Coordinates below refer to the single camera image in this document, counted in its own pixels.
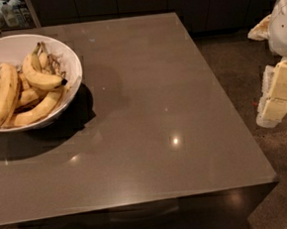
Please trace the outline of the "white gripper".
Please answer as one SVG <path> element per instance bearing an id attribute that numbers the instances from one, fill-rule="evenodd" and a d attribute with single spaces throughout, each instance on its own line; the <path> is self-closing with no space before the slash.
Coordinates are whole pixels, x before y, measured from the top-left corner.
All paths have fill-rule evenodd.
<path id="1" fill-rule="evenodd" d="M 256 124 L 274 128 L 287 115 L 287 0 L 279 0 L 270 15 L 256 24 L 247 37 L 267 41 L 273 54 L 283 56 L 277 65 L 265 68 L 257 108 Z"/>

